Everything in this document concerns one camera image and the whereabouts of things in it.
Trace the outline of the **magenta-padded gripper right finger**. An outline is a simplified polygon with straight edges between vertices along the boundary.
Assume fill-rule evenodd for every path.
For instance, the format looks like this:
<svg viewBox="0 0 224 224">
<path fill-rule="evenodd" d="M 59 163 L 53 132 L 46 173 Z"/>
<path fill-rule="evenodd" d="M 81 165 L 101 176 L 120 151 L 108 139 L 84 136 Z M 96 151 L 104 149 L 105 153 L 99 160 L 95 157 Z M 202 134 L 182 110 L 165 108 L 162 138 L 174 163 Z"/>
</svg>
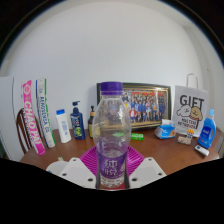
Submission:
<svg viewBox="0 0 224 224">
<path fill-rule="evenodd" d="M 130 189 L 146 186 L 165 176 L 165 172 L 153 157 L 144 157 L 134 148 L 128 148 L 126 159 L 126 185 Z"/>
</svg>

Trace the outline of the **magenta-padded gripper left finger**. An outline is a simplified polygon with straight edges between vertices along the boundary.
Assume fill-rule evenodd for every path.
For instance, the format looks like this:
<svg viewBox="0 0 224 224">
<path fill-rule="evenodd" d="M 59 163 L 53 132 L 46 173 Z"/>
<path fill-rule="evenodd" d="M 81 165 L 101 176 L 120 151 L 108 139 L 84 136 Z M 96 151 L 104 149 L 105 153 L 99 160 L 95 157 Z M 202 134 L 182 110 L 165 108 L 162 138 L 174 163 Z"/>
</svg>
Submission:
<svg viewBox="0 0 224 224">
<path fill-rule="evenodd" d="M 96 148 L 92 147 L 80 158 L 73 157 L 59 176 L 84 188 L 95 189 L 98 174 Z"/>
</svg>

